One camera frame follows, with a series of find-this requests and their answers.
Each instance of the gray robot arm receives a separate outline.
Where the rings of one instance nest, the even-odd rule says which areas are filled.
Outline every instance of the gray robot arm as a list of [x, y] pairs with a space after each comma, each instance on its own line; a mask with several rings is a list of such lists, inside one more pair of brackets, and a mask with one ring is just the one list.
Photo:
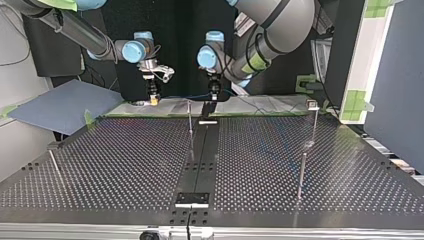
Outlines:
[[112, 41], [100, 30], [88, 24], [84, 19], [71, 11], [59, 10], [47, 6], [37, 0], [5, 0], [11, 7], [22, 14], [39, 19], [57, 33], [61, 33], [87, 49], [91, 58], [96, 60], [120, 60], [138, 64], [139, 70], [148, 82], [152, 105], [157, 105], [160, 99], [156, 80], [167, 83], [175, 71], [167, 66], [157, 64], [157, 49], [150, 32], [134, 33], [134, 40]]
[[315, 13], [314, 0], [227, 0], [264, 30], [253, 39], [246, 54], [239, 59], [225, 55], [224, 37], [219, 32], [207, 34], [206, 45], [197, 56], [200, 68], [224, 74], [239, 85], [253, 74], [265, 70], [272, 60], [298, 48], [309, 34]]

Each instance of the white panel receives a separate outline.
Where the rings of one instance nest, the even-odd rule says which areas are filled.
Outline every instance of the white panel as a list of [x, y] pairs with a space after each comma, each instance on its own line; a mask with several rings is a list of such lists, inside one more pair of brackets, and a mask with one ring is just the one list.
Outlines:
[[[2, 9], [24, 32], [19, 19], [10, 10], [4, 7]], [[28, 52], [26, 40], [2, 15], [0, 33], [0, 65], [25, 58]], [[48, 90], [46, 79], [37, 77], [32, 57], [16, 65], [0, 66], [0, 111], [6, 106], [23, 103]], [[54, 137], [51, 131], [12, 119], [0, 119], [0, 181], [40, 156], [52, 141]]]
[[[4, 7], [2, 9], [22, 30], [22, 23], [16, 16]], [[23, 59], [28, 44], [1, 15], [0, 32], [0, 65]], [[45, 78], [37, 77], [31, 56], [23, 63], [0, 67], [0, 108], [38, 96], [47, 90]]]
[[46, 152], [53, 133], [18, 121], [0, 128], [0, 182]]

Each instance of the white cable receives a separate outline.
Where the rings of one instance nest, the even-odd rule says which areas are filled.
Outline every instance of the white cable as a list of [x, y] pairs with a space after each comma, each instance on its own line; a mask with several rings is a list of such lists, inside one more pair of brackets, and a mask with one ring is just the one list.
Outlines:
[[7, 23], [11, 27], [13, 27], [13, 29], [15, 29], [15, 31], [19, 34], [19, 36], [21, 36], [25, 40], [25, 44], [28, 47], [28, 52], [27, 52], [26, 56], [24, 58], [22, 58], [21, 60], [15, 61], [15, 62], [10, 62], [10, 63], [0, 64], [0, 67], [11, 66], [11, 65], [18, 64], [18, 63], [22, 63], [25, 60], [27, 60], [29, 58], [29, 56], [31, 55], [31, 49], [30, 49], [30, 46], [29, 46], [27, 37], [25, 36], [25, 34], [23, 32], [21, 32], [21, 30], [15, 25], [15, 23], [4, 12], [3, 8], [9, 9], [19, 19], [19, 21], [23, 24], [23, 21], [20, 18], [19, 13], [15, 9], [13, 9], [12, 7], [10, 7], [9, 5], [7, 5], [5, 3], [0, 3], [0, 15], [7, 21]]
[[153, 75], [155, 75], [157, 78], [159, 78], [159, 80], [161, 80], [162, 82], [167, 82], [167, 81], [165, 81], [163, 78], [161, 78], [159, 75], [157, 75], [155, 72], [153, 72], [153, 71], [151, 71], [151, 70], [150, 70], [150, 72], [151, 72]]

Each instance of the metal clamp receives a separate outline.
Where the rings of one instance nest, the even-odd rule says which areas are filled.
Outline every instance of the metal clamp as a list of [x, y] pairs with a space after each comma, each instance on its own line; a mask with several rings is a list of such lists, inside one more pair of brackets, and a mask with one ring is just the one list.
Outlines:
[[[152, 73], [164, 83], [168, 83], [175, 74], [175, 70], [173, 68], [165, 65], [157, 65], [156, 59], [141, 61], [139, 70], [143, 73]], [[163, 73], [163, 77], [160, 77], [157, 73]]]

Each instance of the black perforated plate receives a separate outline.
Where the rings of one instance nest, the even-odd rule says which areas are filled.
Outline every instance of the black perforated plate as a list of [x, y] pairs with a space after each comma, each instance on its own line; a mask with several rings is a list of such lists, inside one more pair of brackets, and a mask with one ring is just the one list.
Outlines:
[[186, 119], [105, 119], [55, 151], [60, 172], [46, 154], [2, 183], [0, 220], [169, 224], [190, 150]]
[[424, 229], [419, 184], [332, 117], [319, 118], [315, 135], [313, 122], [313, 115], [221, 119], [216, 152], [203, 154], [216, 154], [217, 164], [209, 224]]

